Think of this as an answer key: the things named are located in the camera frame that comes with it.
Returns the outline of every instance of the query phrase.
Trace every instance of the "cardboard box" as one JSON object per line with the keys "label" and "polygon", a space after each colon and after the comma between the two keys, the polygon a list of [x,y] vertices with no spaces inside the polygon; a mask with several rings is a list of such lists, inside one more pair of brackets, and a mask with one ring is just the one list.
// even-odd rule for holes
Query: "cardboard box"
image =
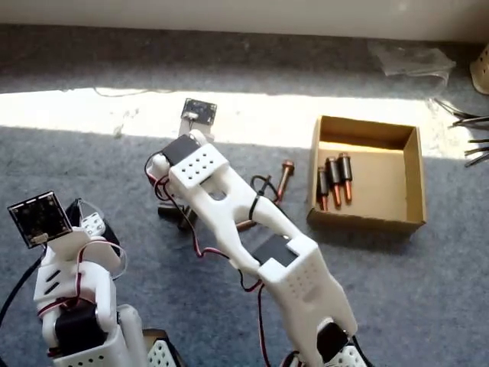
{"label": "cardboard box", "polygon": [[[351,156],[351,205],[336,209],[332,194],[329,211],[317,200],[317,171],[327,157]],[[419,129],[338,117],[322,116],[314,129],[309,167],[311,224],[414,232],[426,223],[423,159]]]}

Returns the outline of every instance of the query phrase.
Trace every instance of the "bracket with holes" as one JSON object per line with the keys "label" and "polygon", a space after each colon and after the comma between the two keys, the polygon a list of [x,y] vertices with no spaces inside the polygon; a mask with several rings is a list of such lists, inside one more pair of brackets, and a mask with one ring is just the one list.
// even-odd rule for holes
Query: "bracket with holes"
{"label": "bracket with holes", "polygon": [[148,367],[176,367],[167,342],[157,340],[147,354]]}
{"label": "bracket with holes", "polygon": [[212,144],[206,144],[171,167],[170,182],[176,180],[189,190],[225,165],[228,165],[228,160]]}
{"label": "bracket with holes", "polygon": [[475,89],[480,93],[489,94],[489,44],[479,58],[471,63],[471,74]]}
{"label": "bracket with holes", "polygon": [[354,346],[346,346],[325,367],[367,367]]}

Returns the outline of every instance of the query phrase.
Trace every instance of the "gray carpet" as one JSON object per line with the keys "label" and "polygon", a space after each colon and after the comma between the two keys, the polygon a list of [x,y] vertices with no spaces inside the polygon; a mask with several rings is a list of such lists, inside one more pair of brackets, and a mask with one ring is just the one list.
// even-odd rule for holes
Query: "gray carpet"
{"label": "gray carpet", "polygon": [[[458,62],[444,96],[462,109],[489,112],[466,71],[481,47],[439,46]],[[432,81],[386,79],[368,57],[365,40],[0,27],[0,93],[93,86],[401,99],[424,98],[436,87]],[[129,254],[128,272],[117,282],[121,303],[135,306],[145,326],[166,329],[190,366],[263,365],[256,296],[240,290],[225,261],[197,259],[189,238],[156,214],[142,164],[164,142],[0,126],[0,207],[45,190],[55,190],[65,205],[77,196],[96,203]],[[320,242],[375,365],[487,365],[487,165],[465,170],[457,160],[425,158],[429,223],[406,239],[309,228],[306,149],[218,146],[246,178],[278,177],[285,157],[297,163],[283,208]],[[198,231],[202,244],[214,243],[203,226]],[[254,230],[244,243],[252,248],[266,235]],[[37,255],[25,248],[6,209],[0,210],[0,300]],[[33,289],[31,279],[0,333],[0,353],[12,366],[49,365]],[[290,344],[267,295],[264,324],[270,358],[278,365]]]}

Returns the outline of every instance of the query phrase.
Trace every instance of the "bolt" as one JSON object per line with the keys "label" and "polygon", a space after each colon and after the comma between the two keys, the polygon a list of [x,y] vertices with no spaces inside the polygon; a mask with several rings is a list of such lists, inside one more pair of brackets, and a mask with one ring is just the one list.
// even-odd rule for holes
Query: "bolt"
{"label": "bolt", "polygon": [[238,230],[238,232],[243,232],[252,227],[255,227],[256,225],[257,223],[252,220],[244,220],[243,222],[240,222],[236,225],[236,229]]}
{"label": "bolt", "polygon": [[282,163],[282,177],[280,178],[280,182],[278,184],[277,193],[278,198],[277,201],[280,202],[283,199],[283,195],[285,194],[285,189],[287,188],[287,182],[289,178],[293,176],[295,166],[293,161],[286,159]]}

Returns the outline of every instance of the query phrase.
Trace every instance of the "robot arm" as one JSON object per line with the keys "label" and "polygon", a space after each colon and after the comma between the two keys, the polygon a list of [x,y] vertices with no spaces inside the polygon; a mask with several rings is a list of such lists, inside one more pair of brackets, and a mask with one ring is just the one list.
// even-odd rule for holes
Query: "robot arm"
{"label": "robot arm", "polygon": [[[231,168],[198,130],[181,135],[154,156],[147,172],[181,196],[215,233],[232,266],[259,278],[280,308],[299,358],[309,366],[330,361],[357,324],[340,284],[330,274],[318,244]],[[212,193],[224,194],[217,200]],[[277,235],[251,254],[235,224],[253,219]]]}

